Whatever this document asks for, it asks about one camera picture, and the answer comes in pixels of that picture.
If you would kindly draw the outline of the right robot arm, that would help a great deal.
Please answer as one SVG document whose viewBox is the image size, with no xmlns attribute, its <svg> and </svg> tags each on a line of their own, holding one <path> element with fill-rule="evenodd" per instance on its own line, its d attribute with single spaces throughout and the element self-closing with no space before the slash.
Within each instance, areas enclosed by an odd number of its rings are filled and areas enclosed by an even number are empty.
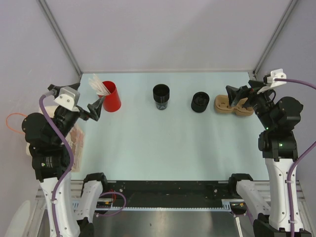
<svg viewBox="0 0 316 237">
<path fill-rule="evenodd" d="M 270 99 L 274 88 L 288 79 L 250 80 L 249 86 L 226 86 L 229 105 L 246 99 L 244 107 L 251 107 L 264 127 L 259 135 L 258 148 L 262 152 L 270 181 L 270 203 L 255 189 L 251 180 L 238 180 L 228 185 L 233 198 L 242 197 L 253 217 L 253 231 L 257 237 L 310 237 L 300 217 L 296 192 L 296 167 L 309 152 L 298 155 L 293 133 L 301 120 L 303 105 L 293 97 L 282 97 L 277 103 Z"/>
</svg>

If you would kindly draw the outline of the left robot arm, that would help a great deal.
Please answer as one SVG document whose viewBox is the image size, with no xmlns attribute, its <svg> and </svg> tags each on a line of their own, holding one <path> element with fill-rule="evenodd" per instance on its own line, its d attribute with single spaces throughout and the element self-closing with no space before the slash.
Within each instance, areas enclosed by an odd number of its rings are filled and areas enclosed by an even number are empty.
<svg viewBox="0 0 316 237">
<path fill-rule="evenodd" d="M 98 121 L 104 97 L 88 110 L 77 105 L 80 84 L 55 86 L 39 98 L 41 112 L 31 113 L 22 122 L 29 143 L 32 167 L 44 193 L 52 237 L 92 237 L 93 217 L 99 197 L 108 194 L 104 173 L 88 174 L 83 181 L 79 208 L 72 206 L 71 171 L 74 154 L 66 136 L 78 119 Z"/>
</svg>

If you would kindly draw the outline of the brown pulp cup carrier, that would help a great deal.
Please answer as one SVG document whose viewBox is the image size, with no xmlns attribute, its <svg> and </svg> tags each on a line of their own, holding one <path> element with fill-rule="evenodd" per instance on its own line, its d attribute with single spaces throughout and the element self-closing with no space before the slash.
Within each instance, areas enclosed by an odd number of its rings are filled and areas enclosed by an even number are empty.
<svg viewBox="0 0 316 237">
<path fill-rule="evenodd" d="M 214 110 L 220 114 L 235 114 L 240 117 L 248 117 L 253 115 L 254 111 L 251 107 L 243 107 L 246 101 L 246 98 L 241 99 L 236 106 L 231 107 L 227 95 L 217 95 L 214 100 Z"/>
</svg>

